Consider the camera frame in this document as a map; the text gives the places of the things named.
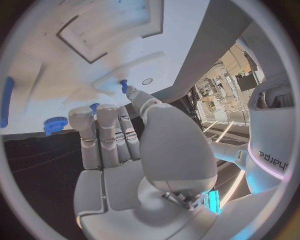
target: pink light strip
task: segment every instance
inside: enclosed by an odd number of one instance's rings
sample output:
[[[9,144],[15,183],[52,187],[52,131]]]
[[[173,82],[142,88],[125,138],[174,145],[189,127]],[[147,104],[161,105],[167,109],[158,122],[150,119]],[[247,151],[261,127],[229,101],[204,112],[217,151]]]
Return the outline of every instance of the pink light strip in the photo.
[[[285,178],[285,176],[282,176],[274,171],[272,171],[271,169],[267,168],[266,166],[264,166],[260,161],[258,161],[256,159],[256,157],[253,155],[252,150],[250,148],[250,142],[248,144],[248,153],[250,155],[250,157],[252,158],[252,160],[258,165],[260,166],[263,170],[265,170],[268,174],[271,174],[273,177],[283,180]]]

